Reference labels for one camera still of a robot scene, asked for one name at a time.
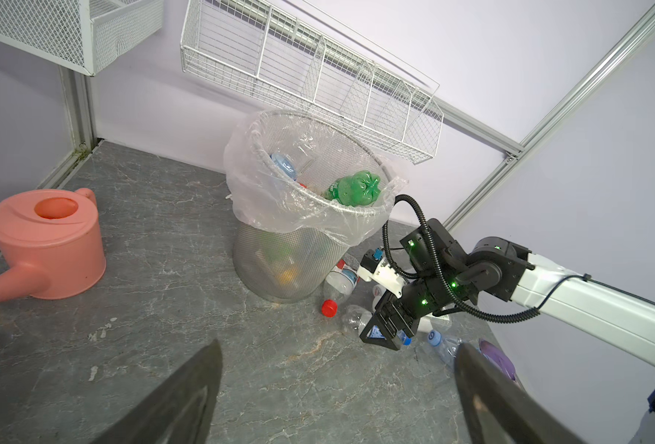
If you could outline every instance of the clear plastic bag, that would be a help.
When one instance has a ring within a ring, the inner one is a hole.
[[[273,154],[295,163],[295,180]],[[407,183],[355,138],[296,111],[249,116],[225,148],[224,167],[234,214],[243,223],[283,234],[311,227],[344,246],[380,229]],[[376,202],[346,207],[321,196],[337,179],[359,171],[380,177]]]

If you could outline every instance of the gray countertop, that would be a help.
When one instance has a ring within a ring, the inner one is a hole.
[[[455,379],[424,336],[369,346],[321,300],[278,305],[244,287],[224,175],[104,142],[66,186],[81,187],[98,198],[108,268],[81,295],[0,304],[0,444],[87,443],[214,338],[210,443],[469,442]],[[394,242],[410,230],[390,226]],[[371,287],[349,302],[369,307]],[[449,334],[493,340],[473,317],[452,320]]]

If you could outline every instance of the white wire basket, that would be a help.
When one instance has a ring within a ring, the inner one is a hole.
[[[438,149],[437,83],[418,87],[262,0],[190,0],[181,63],[185,72],[310,113],[414,164]]]
[[[164,0],[0,0],[0,41],[95,75],[162,27]]]

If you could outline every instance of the bottle label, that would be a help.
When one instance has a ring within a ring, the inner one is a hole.
[[[379,327],[377,327],[376,325],[372,325],[372,330],[371,332],[369,332],[367,337],[377,337],[377,338],[385,339],[384,335],[379,330]]]
[[[354,289],[354,286],[357,285],[357,281],[359,280],[357,272],[354,271],[349,265],[347,265],[342,259],[337,263],[336,266],[332,268],[332,271],[342,273],[344,277],[348,278],[350,282],[352,282],[352,289]]]

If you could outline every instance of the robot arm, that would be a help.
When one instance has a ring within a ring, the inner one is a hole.
[[[411,282],[399,276],[387,250],[387,257],[379,251],[365,254],[358,275],[388,291],[362,331],[362,341],[398,350],[401,341],[394,338],[399,330],[412,337],[421,317],[460,311],[444,309],[453,303],[452,295],[476,304],[478,293],[485,291],[528,308],[514,322],[545,313],[655,367],[655,303],[581,276],[505,239],[487,237],[467,254],[437,219],[428,221],[428,228],[445,282],[434,273],[422,226],[401,240],[418,275]]]
[[[537,307],[566,276],[577,275],[551,260],[530,253],[535,265],[525,271],[511,300]],[[539,309],[579,330],[598,337],[655,367],[655,304],[595,281],[568,279]]]

